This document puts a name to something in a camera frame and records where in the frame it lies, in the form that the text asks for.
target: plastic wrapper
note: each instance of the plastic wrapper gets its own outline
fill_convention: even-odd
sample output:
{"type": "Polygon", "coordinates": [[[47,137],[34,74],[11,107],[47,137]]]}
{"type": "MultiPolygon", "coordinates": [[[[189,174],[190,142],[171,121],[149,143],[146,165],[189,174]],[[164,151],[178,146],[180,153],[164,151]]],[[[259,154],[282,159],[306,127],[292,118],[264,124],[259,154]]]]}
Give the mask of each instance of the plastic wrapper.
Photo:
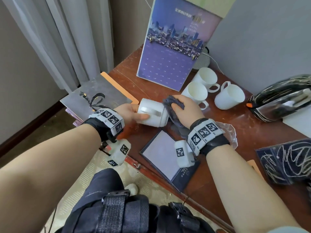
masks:
{"type": "Polygon", "coordinates": [[[238,140],[236,138],[235,128],[231,124],[221,123],[221,122],[215,122],[215,123],[216,125],[218,125],[221,129],[225,131],[224,136],[228,139],[232,148],[236,149],[238,147],[238,140]]]}

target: person's leg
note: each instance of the person's leg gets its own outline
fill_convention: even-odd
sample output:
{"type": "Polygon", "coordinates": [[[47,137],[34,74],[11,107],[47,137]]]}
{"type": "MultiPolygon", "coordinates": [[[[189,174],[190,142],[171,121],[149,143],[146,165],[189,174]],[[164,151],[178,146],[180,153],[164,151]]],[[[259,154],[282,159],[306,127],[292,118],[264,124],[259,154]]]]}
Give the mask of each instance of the person's leg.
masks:
{"type": "Polygon", "coordinates": [[[96,173],[81,199],[73,207],[72,212],[94,200],[100,200],[112,191],[124,190],[119,174],[112,168],[96,173]]]}

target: calendar page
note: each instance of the calendar page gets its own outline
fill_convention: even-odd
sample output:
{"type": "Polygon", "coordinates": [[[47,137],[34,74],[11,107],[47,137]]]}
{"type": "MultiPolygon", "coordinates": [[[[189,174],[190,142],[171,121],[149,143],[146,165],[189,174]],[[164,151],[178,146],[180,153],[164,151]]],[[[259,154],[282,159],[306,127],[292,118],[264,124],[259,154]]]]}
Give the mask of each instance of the calendar page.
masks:
{"type": "Polygon", "coordinates": [[[137,76],[179,91],[220,20],[185,0],[155,0],[137,76]]]}

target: wristband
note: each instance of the wristband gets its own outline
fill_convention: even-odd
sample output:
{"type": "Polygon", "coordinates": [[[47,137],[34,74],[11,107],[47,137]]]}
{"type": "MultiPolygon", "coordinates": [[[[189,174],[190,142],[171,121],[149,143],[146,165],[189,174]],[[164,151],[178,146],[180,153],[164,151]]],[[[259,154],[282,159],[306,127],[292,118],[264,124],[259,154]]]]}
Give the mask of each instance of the wristband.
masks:
{"type": "Polygon", "coordinates": [[[116,111],[103,108],[92,113],[84,123],[92,125],[99,133],[102,141],[110,140],[116,142],[116,137],[123,131],[125,127],[124,120],[116,111]]]}
{"type": "Polygon", "coordinates": [[[216,137],[223,135],[224,131],[219,128],[212,119],[200,119],[194,122],[196,125],[188,135],[188,144],[196,156],[200,150],[216,137]]]}

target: white shoe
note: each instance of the white shoe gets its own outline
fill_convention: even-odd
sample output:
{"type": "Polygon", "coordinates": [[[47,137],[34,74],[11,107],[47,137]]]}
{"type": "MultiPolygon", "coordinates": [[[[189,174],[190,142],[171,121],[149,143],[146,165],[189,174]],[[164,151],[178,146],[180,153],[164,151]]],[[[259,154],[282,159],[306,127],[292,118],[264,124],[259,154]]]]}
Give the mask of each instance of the white shoe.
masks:
{"type": "Polygon", "coordinates": [[[127,185],[126,187],[124,187],[124,189],[128,189],[130,191],[130,196],[138,194],[138,186],[134,183],[127,185]]]}

